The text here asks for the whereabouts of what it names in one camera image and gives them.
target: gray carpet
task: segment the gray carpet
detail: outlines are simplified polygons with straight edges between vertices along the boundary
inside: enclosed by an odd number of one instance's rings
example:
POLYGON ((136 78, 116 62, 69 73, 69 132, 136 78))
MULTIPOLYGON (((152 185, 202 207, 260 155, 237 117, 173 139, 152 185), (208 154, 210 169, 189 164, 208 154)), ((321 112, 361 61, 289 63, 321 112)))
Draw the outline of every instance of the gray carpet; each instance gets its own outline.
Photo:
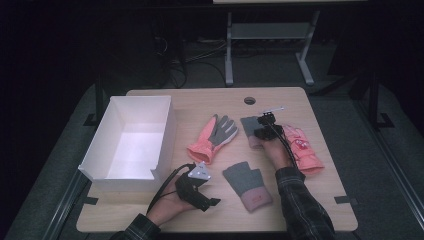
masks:
MULTIPOLYGON (((307 92, 316 91, 337 76, 327 76, 334 46, 313 46, 308 57, 316 84, 303 82, 296 65, 293 46, 279 54, 268 53, 249 58, 234 59, 234 87, 300 86, 307 92)), ((205 60, 223 72, 223 58, 205 60)), ((188 82, 184 88, 224 87, 217 69, 208 64, 188 65, 188 82)), ((173 73, 182 80, 178 72, 173 73)), ((168 83, 166 88, 173 88, 168 83)), ((347 97, 349 84, 325 97, 311 97, 325 140, 332 154, 347 195, 359 222, 353 233, 338 233, 337 239, 424 239, 423 229, 412 214, 394 180, 385 155, 375 141, 374 132, 364 121, 358 108, 362 103, 347 97)), ((405 117, 396 99, 381 88, 380 108, 388 113, 396 128, 384 129, 381 134, 423 198, 424 140, 405 117)), ((54 218, 58 203, 76 172, 94 133, 93 127, 84 126, 89 114, 95 113, 94 88, 87 90, 75 109, 43 171, 25 201, 6 239, 43 239, 50 221, 54 218)), ((89 182, 80 181, 79 192, 57 239, 107 239, 111 233, 85 234, 75 225, 89 182)), ((160 239, 179 239, 187 236, 162 235, 160 239)), ((279 239, 279 235, 207 235, 203 239, 279 239)))

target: pink glove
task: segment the pink glove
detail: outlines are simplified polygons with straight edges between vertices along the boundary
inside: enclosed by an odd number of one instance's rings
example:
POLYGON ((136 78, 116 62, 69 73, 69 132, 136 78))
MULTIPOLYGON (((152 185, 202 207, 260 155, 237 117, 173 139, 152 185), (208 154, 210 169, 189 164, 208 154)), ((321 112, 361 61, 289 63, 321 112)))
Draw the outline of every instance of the pink glove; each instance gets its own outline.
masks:
POLYGON ((211 164, 219 149, 229 143, 237 132, 234 121, 227 115, 218 122, 218 115, 215 114, 200 132, 197 142, 187 147, 188 155, 197 162, 211 164))
POLYGON ((290 148, 296 158, 299 170, 305 175, 318 173, 324 169, 322 162, 315 156, 305 133, 300 128, 283 126, 290 148))

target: person's left hand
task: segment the person's left hand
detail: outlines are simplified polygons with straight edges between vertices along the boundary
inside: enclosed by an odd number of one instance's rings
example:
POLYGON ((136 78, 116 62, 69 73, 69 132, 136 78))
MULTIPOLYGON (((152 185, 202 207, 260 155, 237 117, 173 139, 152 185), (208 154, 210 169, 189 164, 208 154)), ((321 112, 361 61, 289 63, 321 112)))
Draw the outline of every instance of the person's left hand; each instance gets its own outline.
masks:
POLYGON ((163 191, 163 197, 159 198, 146 215, 146 217, 157 226, 168 222, 182 212, 196 209, 193 205, 181 200, 178 196, 175 181, 177 181, 179 177, 180 176, 177 175, 169 182, 168 186, 163 191))

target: cardboard box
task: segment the cardboard box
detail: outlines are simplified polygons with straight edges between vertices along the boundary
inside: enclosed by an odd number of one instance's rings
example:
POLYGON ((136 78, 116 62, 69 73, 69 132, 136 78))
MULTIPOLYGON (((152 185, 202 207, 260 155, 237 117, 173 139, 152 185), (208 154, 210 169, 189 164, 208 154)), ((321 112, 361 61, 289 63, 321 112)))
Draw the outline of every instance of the cardboard box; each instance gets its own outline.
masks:
POLYGON ((170 174, 171 96, 111 97, 78 169, 102 191, 156 192, 170 174))

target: sleeve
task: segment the sleeve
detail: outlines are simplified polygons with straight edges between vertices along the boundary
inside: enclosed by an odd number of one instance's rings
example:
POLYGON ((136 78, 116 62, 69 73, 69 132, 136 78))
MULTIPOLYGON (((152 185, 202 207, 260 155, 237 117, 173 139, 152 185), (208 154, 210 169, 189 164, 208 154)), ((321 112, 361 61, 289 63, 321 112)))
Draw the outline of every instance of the sleeve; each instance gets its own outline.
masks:
POLYGON ((125 231, 117 232, 110 240, 153 240, 160 228, 142 214, 132 221, 125 231))
POLYGON ((293 167, 277 170, 278 192, 293 239, 334 239, 334 227, 327 211, 309 193, 303 178, 293 167))

